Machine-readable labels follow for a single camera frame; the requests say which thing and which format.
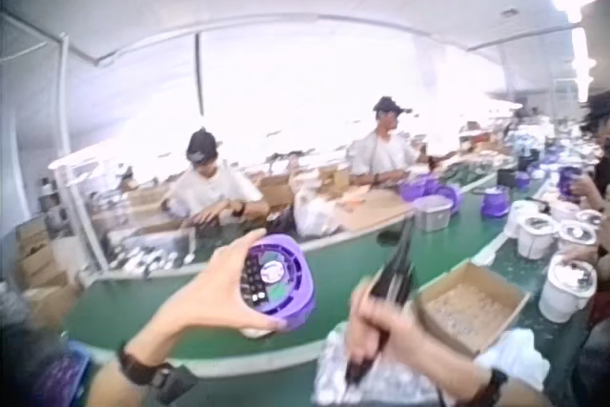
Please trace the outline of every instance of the small parts in box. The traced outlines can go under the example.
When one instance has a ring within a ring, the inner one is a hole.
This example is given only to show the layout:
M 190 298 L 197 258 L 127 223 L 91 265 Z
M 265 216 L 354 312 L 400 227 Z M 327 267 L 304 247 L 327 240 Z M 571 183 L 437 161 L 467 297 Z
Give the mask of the small parts in box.
M 511 310 L 472 285 L 459 284 L 426 307 L 443 330 L 470 348 L 486 343 L 489 329 L 500 327 Z
M 116 231 L 109 233 L 109 239 L 112 253 L 108 258 L 113 270 L 147 275 L 194 261 L 194 229 L 152 234 Z

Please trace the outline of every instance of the purple cylindrical component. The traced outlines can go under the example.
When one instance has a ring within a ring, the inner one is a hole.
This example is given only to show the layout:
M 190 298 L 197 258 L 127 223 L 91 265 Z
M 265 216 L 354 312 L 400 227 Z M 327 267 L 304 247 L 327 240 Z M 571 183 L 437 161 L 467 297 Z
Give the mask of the purple cylindrical component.
M 527 172 L 517 172 L 515 174 L 515 186 L 520 191 L 525 191 L 530 187 L 530 175 Z
M 290 292 L 281 299 L 270 299 L 254 308 L 285 320 L 287 327 L 284 330 L 291 331 L 303 324 L 315 307 L 314 280 L 303 252 L 292 237 L 285 234 L 263 237 L 251 247 L 248 256 L 261 257 L 267 252 L 279 254 L 283 259 L 284 273 L 277 283 L 283 283 Z
M 423 196 L 426 187 L 426 179 L 416 177 L 410 181 L 400 183 L 400 196 L 405 202 L 413 202 Z
M 581 175 L 582 169 L 580 167 L 565 166 L 559 168 L 559 193 L 568 200 L 577 199 L 577 197 L 572 194 L 570 186 L 572 185 L 572 182 Z
M 459 212 L 459 208 L 461 206 L 461 190 L 457 185 L 444 185 L 439 186 L 436 194 L 442 195 L 443 197 L 447 197 L 449 200 L 453 202 L 451 206 L 451 214 L 456 214 Z
M 485 190 L 481 213 L 492 218 L 500 218 L 510 212 L 510 199 L 506 189 L 496 186 Z
M 438 181 L 437 176 L 433 173 L 427 173 L 425 175 L 422 175 L 422 177 L 426 179 L 426 184 L 423 188 L 423 195 L 436 194 L 437 189 L 440 186 L 440 182 Z

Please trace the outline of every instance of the purple container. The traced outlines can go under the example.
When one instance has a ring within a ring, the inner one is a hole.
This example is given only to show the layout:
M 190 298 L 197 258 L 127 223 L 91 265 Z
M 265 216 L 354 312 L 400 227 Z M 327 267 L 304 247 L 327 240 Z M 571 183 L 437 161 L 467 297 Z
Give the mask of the purple container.
M 426 184 L 423 188 L 423 195 L 436 194 L 438 188 L 440 187 L 440 182 L 438 181 L 438 178 L 433 173 L 427 173 L 425 175 L 422 175 L 422 177 L 426 180 Z
M 423 196 L 426 186 L 426 179 L 416 177 L 411 181 L 403 181 L 400 183 L 400 196 L 405 202 L 413 202 Z
M 582 169 L 574 166 L 565 166 L 559 168 L 559 192 L 567 200 L 574 201 L 578 199 L 577 196 L 572 194 L 570 185 L 572 182 L 582 175 Z
M 295 240 L 285 234 L 263 237 L 248 251 L 248 256 L 257 257 L 260 273 L 257 283 L 264 290 L 249 305 L 265 315 L 284 319 L 285 331 L 303 324 L 315 307 L 314 280 Z M 257 275 L 254 270 L 246 263 L 244 275 Z
M 547 152 L 542 158 L 542 164 L 555 164 L 559 161 L 559 155 Z
M 510 199 L 506 188 L 495 186 L 485 190 L 481 213 L 492 218 L 501 218 L 511 210 Z
M 515 174 L 515 186 L 519 191 L 525 191 L 530 187 L 530 175 L 527 172 Z
M 456 214 L 459 212 L 459 208 L 461 207 L 461 198 L 462 194 L 457 185 L 444 185 L 439 186 L 436 194 L 442 195 L 443 197 L 447 197 L 453 203 L 451 206 L 451 214 Z

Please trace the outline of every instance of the black cap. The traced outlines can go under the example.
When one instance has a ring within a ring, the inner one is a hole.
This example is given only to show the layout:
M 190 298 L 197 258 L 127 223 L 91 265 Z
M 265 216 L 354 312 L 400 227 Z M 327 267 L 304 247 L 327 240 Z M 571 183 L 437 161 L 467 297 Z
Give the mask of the black cap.
M 218 157 L 216 139 L 212 134 L 201 128 L 191 135 L 189 148 L 187 148 L 187 159 L 194 164 L 205 164 Z
M 384 95 L 373 107 L 373 112 L 394 112 L 396 114 L 410 113 L 412 110 L 403 109 L 388 95 Z

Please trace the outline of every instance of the person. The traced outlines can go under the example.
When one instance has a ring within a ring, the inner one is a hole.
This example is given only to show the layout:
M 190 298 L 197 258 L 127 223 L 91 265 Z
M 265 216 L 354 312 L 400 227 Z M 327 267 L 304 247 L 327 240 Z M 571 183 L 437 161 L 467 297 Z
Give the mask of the person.
M 123 347 L 121 359 L 155 368 L 163 364 L 180 338 L 193 328 L 257 329 L 277 331 L 285 323 L 248 307 L 239 295 L 240 277 L 248 250 L 265 230 L 252 231 L 231 245 L 216 250 L 191 282 L 168 298 L 150 321 Z M 54 361 L 69 354 L 59 336 L 28 323 L 25 301 L 14 292 L 0 290 L 2 331 L 3 405 L 49 405 L 36 387 L 45 381 Z M 93 377 L 89 407 L 136 406 L 146 394 L 125 374 L 116 359 Z
M 376 129 L 353 146 L 352 182 L 357 185 L 396 183 L 407 176 L 409 166 L 426 160 L 425 154 L 393 133 L 398 126 L 398 117 L 406 110 L 391 97 L 383 96 L 373 111 Z
M 596 268 L 598 290 L 590 315 L 591 333 L 580 349 L 571 377 L 573 394 L 581 407 L 601 407 L 610 399 L 610 219 L 604 218 L 598 230 L 600 248 L 572 248 L 563 262 L 588 262 Z
M 594 137 L 603 157 L 593 176 L 584 173 L 572 183 L 571 189 L 575 195 L 585 197 L 592 209 L 603 210 L 610 200 L 610 91 L 591 96 L 588 109 L 581 129 Z
M 480 399 L 490 385 L 492 371 L 477 365 L 428 335 L 418 324 L 409 307 L 368 295 L 372 283 L 363 281 L 352 295 L 350 318 L 346 334 L 346 349 L 351 360 L 361 362 L 375 357 L 379 332 L 386 331 L 390 340 L 384 356 L 401 362 L 427 376 L 438 389 L 454 398 L 457 405 Z M 526 383 L 508 377 L 500 386 L 497 406 L 548 406 L 546 397 Z
M 187 158 L 192 166 L 166 194 L 164 210 L 187 214 L 195 225 L 267 217 L 269 205 L 254 183 L 242 172 L 218 163 L 216 139 L 211 133 L 201 129 L 191 136 Z

